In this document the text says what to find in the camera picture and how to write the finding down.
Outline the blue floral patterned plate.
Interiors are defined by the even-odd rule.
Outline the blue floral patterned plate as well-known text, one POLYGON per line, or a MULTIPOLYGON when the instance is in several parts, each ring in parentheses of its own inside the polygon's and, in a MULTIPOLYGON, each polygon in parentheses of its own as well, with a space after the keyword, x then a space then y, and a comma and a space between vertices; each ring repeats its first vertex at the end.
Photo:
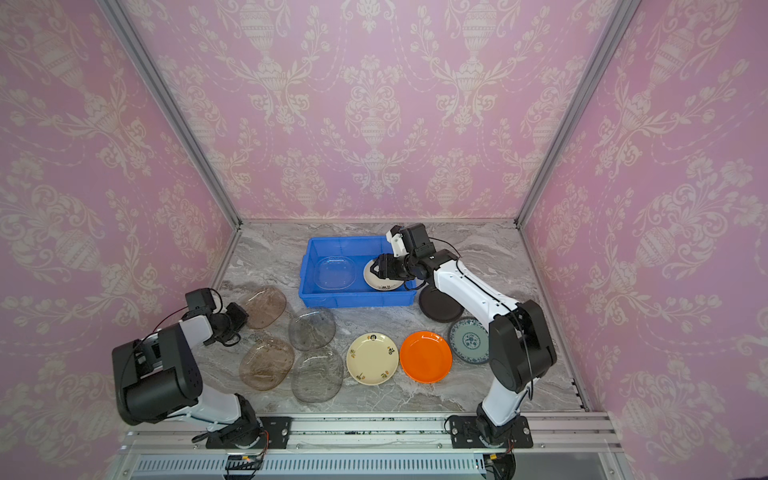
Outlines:
POLYGON ((473 317, 454 322, 448 332, 448 342, 453 354, 463 362, 482 365, 490 359, 489 334, 473 317))

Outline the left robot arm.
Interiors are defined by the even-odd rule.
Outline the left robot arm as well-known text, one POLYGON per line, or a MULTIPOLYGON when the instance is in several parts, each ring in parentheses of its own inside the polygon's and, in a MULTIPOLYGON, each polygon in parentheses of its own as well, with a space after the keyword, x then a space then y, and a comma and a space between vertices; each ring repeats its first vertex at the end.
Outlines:
POLYGON ((202 432, 194 444, 208 449, 248 449, 267 442, 264 422, 241 394, 226 394, 205 384, 193 349, 239 343, 248 312, 224 303, 218 291, 201 288, 185 294, 185 305, 140 339, 112 350, 116 407, 130 426, 178 421, 202 432))

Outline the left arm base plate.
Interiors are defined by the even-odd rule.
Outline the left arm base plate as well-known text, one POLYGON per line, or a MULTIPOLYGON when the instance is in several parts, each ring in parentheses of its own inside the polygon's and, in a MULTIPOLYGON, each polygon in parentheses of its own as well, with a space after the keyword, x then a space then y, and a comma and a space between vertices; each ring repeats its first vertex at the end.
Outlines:
POLYGON ((287 447, 293 418, 288 416, 259 417, 255 422, 238 421, 234 425, 209 432, 207 449, 281 450, 287 447))

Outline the grey glass plate upper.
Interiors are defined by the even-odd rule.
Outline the grey glass plate upper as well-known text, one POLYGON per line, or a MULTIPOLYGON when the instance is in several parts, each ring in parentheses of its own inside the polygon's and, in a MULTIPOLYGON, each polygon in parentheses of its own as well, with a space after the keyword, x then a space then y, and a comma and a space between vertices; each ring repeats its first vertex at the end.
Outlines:
POLYGON ((291 318, 288 337, 294 349, 309 351, 328 345, 334 339, 336 330, 336 319, 331 310, 307 308, 291 318))

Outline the grey glass plate lower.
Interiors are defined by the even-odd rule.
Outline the grey glass plate lower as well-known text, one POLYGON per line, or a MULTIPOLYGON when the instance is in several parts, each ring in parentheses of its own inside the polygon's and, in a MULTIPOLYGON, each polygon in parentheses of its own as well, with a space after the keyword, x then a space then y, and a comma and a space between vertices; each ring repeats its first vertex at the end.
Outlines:
POLYGON ((304 403, 323 403, 334 398, 344 379, 344 364, 330 346, 303 352, 294 368, 291 388, 304 403))

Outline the grey glass plate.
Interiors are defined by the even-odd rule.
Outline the grey glass plate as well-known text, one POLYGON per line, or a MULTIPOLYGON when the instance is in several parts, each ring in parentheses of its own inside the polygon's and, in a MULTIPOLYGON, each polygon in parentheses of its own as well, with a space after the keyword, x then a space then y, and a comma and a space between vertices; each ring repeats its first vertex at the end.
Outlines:
POLYGON ((336 330, 336 319, 331 310, 307 308, 291 318, 288 337, 294 349, 309 351, 328 345, 334 339, 336 330))
POLYGON ((294 368, 291 388, 304 403, 323 403, 334 398, 344 379, 344 364, 330 346, 303 352, 294 368))

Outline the clear glass plate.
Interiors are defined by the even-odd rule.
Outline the clear glass plate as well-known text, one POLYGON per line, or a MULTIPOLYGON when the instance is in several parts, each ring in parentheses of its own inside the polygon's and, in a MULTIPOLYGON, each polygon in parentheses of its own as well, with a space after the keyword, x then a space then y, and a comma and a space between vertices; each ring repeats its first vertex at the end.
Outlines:
POLYGON ((345 256, 321 258, 314 267, 313 281, 321 290, 338 291, 352 286, 357 268, 352 259, 345 256))

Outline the orange round plate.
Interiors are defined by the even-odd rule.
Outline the orange round plate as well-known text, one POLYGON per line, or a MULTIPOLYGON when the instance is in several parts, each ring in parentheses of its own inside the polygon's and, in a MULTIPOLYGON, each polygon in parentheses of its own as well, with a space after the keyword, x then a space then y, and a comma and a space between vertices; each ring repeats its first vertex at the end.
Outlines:
POLYGON ((422 384, 435 384, 450 373, 453 355, 442 336, 429 331, 419 331, 409 335, 402 343, 400 365, 411 380, 422 384))

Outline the aluminium front rail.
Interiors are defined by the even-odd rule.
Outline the aluminium front rail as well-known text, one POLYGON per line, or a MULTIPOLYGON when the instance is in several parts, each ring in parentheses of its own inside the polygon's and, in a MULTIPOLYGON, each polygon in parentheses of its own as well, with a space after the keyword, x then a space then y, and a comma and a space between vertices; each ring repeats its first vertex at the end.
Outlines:
POLYGON ((630 479, 608 416, 528 413, 487 447, 473 417, 449 413, 294 414, 265 420, 251 450, 208 449, 181 422, 130 430, 109 479, 630 479))

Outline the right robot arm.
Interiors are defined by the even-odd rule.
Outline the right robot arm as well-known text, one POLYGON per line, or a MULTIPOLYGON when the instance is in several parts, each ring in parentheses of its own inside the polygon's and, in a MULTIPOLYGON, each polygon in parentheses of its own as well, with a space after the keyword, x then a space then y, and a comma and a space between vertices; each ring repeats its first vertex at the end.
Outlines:
POLYGON ((386 233, 392 251, 369 268, 380 279, 421 280, 448 296, 477 319, 489 338, 493 383, 478 405, 476 428, 488 446, 512 441, 522 423, 521 407, 536 383, 557 362, 557 353, 541 306, 520 302, 473 274, 460 256, 438 250, 421 224, 396 225, 386 233))

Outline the brown glass plate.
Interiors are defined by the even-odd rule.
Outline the brown glass plate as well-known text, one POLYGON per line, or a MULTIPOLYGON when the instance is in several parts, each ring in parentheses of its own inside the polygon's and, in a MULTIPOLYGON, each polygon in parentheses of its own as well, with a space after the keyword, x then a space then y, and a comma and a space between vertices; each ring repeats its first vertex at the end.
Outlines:
POLYGON ((240 301, 248 315, 246 325, 254 330, 273 324, 286 310, 285 295, 274 286, 265 286, 246 294, 240 301))
POLYGON ((239 378, 252 389, 269 391, 282 383, 294 361, 289 343, 271 336, 256 337, 239 365, 239 378))

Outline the cream plate with black patch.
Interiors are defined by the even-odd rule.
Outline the cream plate with black patch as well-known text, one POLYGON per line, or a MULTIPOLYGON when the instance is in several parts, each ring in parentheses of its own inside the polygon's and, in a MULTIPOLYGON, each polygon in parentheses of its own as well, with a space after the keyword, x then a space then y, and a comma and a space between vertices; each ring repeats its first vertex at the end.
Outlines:
POLYGON ((403 281, 379 278, 373 271, 375 260, 370 260, 364 267, 363 279, 366 284, 377 291, 394 291, 403 286, 403 281))

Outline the black round plate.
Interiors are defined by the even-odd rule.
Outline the black round plate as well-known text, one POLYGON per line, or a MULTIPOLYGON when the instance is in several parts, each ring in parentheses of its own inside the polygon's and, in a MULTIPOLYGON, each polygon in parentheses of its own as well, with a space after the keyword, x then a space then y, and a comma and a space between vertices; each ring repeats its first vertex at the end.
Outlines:
POLYGON ((464 307, 447 294, 429 285, 418 296, 421 312, 429 319, 439 323, 451 323, 462 317, 464 307))

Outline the cream plate with flowers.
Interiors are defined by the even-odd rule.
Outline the cream plate with flowers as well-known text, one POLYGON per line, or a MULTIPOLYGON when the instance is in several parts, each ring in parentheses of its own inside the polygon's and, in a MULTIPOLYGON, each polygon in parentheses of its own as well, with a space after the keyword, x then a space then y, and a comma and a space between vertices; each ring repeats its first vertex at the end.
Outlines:
POLYGON ((355 381, 365 386, 387 382, 395 375, 399 365, 397 345, 382 333, 361 335, 347 350, 347 371, 355 381))

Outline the blue plastic bin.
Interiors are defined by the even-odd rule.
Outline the blue plastic bin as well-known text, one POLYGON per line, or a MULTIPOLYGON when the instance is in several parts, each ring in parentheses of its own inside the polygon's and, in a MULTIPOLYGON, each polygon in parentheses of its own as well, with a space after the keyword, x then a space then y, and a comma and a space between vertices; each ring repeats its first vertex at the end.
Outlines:
POLYGON ((314 237, 308 241, 300 269, 299 297, 309 308, 365 308, 410 306, 418 283, 410 281, 394 291, 369 287, 363 279, 365 265, 392 248, 383 236, 314 237), (345 256, 355 263, 356 280, 345 290, 326 291, 313 281, 314 267, 323 257, 345 256))

